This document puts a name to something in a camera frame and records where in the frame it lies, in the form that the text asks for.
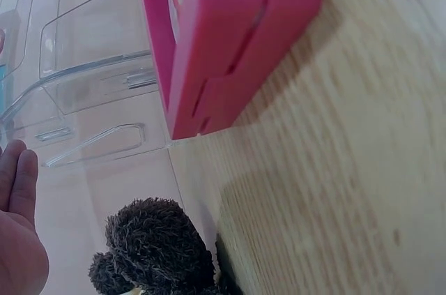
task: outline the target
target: pink plastic case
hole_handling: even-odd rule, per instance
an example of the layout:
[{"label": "pink plastic case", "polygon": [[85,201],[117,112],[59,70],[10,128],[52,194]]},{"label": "pink plastic case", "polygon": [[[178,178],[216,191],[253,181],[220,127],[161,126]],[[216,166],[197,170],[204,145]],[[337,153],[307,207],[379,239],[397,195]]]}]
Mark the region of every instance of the pink plastic case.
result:
[{"label": "pink plastic case", "polygon": [[231,126],[321,4],[321,0],[143,1],[172,139]]}]

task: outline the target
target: clear plastic container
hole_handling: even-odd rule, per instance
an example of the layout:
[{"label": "clear plastic container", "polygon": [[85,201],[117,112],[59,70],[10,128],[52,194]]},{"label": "clear plastic container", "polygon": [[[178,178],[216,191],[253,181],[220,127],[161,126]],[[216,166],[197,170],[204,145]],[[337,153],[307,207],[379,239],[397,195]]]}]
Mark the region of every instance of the clear plastic container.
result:
[{"label": "clear plastic container", "polygon": [[44,295],[96,294],[107,216],[181,200],[145,24],[141,0],[0,0],[0,144],[39,157]]},{"label": "clear plastic container", "polygon": [[166,145],[140,0],[0,0],[0,29],[2,147],[51,169]]}]

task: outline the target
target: finger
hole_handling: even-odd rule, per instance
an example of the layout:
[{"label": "finger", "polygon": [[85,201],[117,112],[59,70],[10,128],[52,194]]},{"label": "finger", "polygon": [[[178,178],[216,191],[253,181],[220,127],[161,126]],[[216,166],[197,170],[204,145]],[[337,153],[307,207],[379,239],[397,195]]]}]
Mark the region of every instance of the finger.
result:
[{"label": "finger", "polygon": [[0,210],[7,211],[9,195],[14,184],[17,162],[26,145],[20,140],[8,144],[0,157]]},{"label": "finger", "polygon": [[20,155],[17,164],[15,182],[9,199],[9,212],[22,215],[33,226],[37,176],[37,155],[31,150],[26,150]]}]

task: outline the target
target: wooden surface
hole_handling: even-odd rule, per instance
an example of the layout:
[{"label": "wooden surface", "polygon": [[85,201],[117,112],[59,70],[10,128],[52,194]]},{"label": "wooden surface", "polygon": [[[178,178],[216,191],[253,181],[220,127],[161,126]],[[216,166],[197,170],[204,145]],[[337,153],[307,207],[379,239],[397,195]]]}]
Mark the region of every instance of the wooden surface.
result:
[{"label": "wooden surface", "polygon": [[325,0],[236,126],[171,150],[246,294],[446,292],[445,34],[446,0]]}]

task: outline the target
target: stuffed animal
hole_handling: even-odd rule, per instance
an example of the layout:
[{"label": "stuffed animal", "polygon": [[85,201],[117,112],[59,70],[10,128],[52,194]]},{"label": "stuffed animal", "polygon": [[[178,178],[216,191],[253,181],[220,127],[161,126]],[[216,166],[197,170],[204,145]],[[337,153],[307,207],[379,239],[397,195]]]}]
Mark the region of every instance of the stuffed animal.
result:
[{"label": "stuffed animal", "polygon": [[135,200],[108,218],[105,236],[109,252],[89,271],[100,294],[223,295],[211,253],[175,201]]}]

